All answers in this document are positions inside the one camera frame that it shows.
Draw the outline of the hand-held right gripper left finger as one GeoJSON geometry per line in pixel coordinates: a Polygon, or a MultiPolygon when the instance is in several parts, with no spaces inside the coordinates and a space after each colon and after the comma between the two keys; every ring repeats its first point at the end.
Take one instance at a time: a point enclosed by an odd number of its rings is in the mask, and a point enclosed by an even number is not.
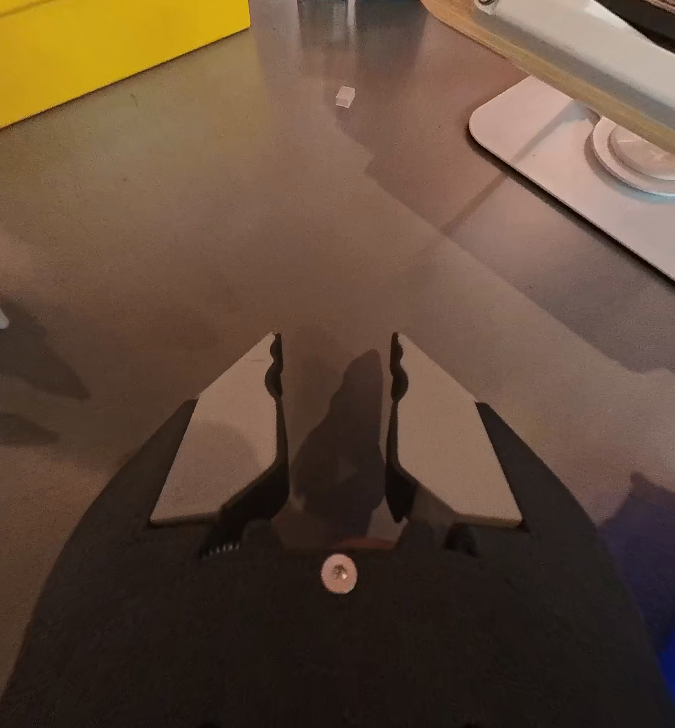
{"type": "Polygon", "coordinates": [[[150,516],[239,538],[289,497],[281,335],[269,333],[199,395],[150,516]]]}

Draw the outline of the yellow box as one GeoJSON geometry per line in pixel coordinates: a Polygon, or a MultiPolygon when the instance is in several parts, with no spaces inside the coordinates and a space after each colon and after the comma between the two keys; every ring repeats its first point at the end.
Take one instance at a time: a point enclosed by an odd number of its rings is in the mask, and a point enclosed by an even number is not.
{"type": "Polygon", "coordinates": [[[247,1],[0,1],[0,129],[250,25],[247,1]]]}

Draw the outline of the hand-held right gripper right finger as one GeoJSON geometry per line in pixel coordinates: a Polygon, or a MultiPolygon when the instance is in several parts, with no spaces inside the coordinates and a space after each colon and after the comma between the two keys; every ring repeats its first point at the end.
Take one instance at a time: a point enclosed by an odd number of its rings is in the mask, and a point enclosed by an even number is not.
{"type": "Polygon", "coordinates": [[[474,396],[405,334],[392,335],[389,365],[386,502],[393,520],[436,529],[519,526],[523,517],[474,396]]]}

